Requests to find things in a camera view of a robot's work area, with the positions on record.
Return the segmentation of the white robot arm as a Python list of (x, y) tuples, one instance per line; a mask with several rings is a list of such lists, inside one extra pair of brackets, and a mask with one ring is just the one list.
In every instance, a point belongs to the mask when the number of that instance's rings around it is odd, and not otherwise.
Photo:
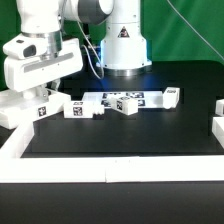
[(64, 33), (64, 22), (90, 26), (99, 41), (102, 74), (135, 75), (152, 65), (141, 34), (141, 0), (16, 0), (20, 34), (3, 46), (7, 87), (38, 88), (83, 67), (80, 42)]

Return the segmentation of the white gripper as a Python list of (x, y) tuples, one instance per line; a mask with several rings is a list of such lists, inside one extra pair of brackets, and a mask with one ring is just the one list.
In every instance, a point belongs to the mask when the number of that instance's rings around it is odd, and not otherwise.
[(79, 40), (72, 38), (62, 43), (62, 50), (56, 58), (16, 59), (8, 56), (4, 61), (5, 82), (9, 89), (17, 92), (35, 87), (35, 96), (47, 99), (48, 90), (42, 84), (78, 72), (82, 67)]

